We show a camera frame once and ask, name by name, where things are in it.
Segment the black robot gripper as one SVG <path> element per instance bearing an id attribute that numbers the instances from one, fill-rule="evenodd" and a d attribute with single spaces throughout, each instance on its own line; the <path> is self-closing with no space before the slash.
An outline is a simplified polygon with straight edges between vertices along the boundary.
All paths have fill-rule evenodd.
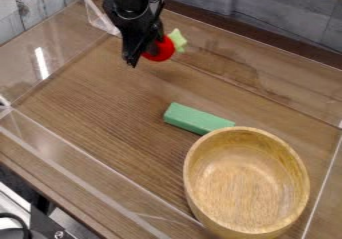
<path id="1" fill-rule="evenodd" d="M 104 12 L 120 30 L 121 56 L 132 67 L 146 49 L 150 55 L 158 54 L 157 43 L 164 35 L 162 8 L 164 0 L 102 0 Z"/>

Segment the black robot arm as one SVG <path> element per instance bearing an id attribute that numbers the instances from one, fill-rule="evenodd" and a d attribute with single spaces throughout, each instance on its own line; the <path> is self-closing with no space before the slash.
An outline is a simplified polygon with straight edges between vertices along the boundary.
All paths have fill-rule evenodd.
<path id="1" fill-rule="evenodd" d="M 136 67 L 142 53 L 156 56 L 156 42 L 162 40 L 160 14 L 164 0 L 102 0 L 102 10 L 121 34 L 121 56 Z"/>

